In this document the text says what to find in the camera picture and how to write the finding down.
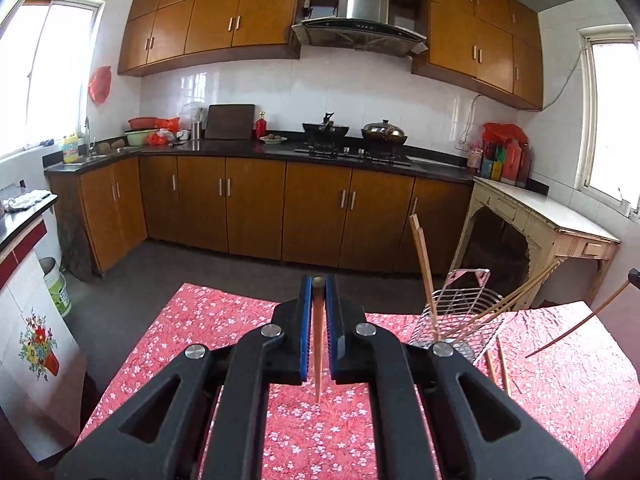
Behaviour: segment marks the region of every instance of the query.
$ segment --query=range hood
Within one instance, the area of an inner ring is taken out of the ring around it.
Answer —
[[[339,0],[337,16],[293,25],[301,44],[368,50],[392,56],[417,56],[426,37],[388,23],[389,0]]]

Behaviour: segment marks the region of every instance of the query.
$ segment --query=wire basket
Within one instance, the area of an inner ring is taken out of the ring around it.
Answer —
[[[478,286],[447,288],[452,282],[468,273],[475,274]],[[476,364],[489,345],[494,342],[504,324],[503,316],[489,321],[487,320],[490,317],[484,316],[469,323],[477,314],[502,300],[500,294],[484,286],[488,278],[489,270],[487,269],[458,269],[450,272],[444,288],[433,293],[433,301],[422,311],[409,344],[428,348],[435,342],[436,331],[431,318],[431,305],[435,303],[440,338]]]

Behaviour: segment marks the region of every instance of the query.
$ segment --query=flower vase illustration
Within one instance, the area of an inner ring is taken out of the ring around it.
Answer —
[[[18,342],[22,345],[20,358],[29,363],[29,370],[37,375],[38,380],[43,376],[49,380],[48,373],[57,376],[60,362],[53,352],[58,343],[53,338],[51,329],[46,327],[46,316],[36,316],[31,311],[31,317],[25,319],[27,330],[20,332]]]

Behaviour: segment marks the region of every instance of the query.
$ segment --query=countertop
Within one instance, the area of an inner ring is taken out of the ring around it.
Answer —
[[[52,194],[25,211],[5,213],[0,218],[0,253],[16,239],[25,227],[54,205],[57,200],[58,196]]]
[[[45,174],[73,173],[81,174],[94,170],[101,166],[106,166],[117,160],[122,160],[130,156],[145,155],[199,155],[199,156],[224,156],[239,158],[265,158],[271,160],[287,160],[292,162],[307,162],[309,164],[324,164],[328,166],[343,166],[347,168],[357,168],[369,171],[383,171],[385,173],[403,174],[407,176],[418,176],[423,178],[433,178],[435,180],[445,180],[448,182],[458,182],[462,184],[473,184],[473,176],[466,172],[465,168],[444,164],[436,161],[416,161],[412,160],[410,166],[391,166],[386,164],[373,164],[366,160],[354,159],[322,159],[311,158],[304,153],[295,152],[298,148],[305,148],[306,145],[298,140],[286,140],[281,144],[266,145],[263,142],[254,140],[196,140],[188,141],[179,146],[143,146],[137,151],[122,153],[105,157],[101,160],[88,162],[82,166],[69,166],[56,164],[45,170]],[[402,147],[397,148],[397,152],[402,154]]]
[[[543,196],[520,187],[509,186],[508,184],[494,180],[476,177],[475,181],[478,184],[495,189],[516,202],[521,203],[534,214],[553,224],[558,232],[582,233],[620,243],[620,240],[607,230],[548,196]]]

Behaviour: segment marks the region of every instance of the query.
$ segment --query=white tabletop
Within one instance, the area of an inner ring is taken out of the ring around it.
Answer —
[[[520,202],[524,207],[553,224],[557,230],[582,233],[613,242],[620,242],[609,231],[548,196],[540,195],[521,187],[509,186],[495,180],[476,177],[475,181],[478,184],[503,193],[516,202]]]

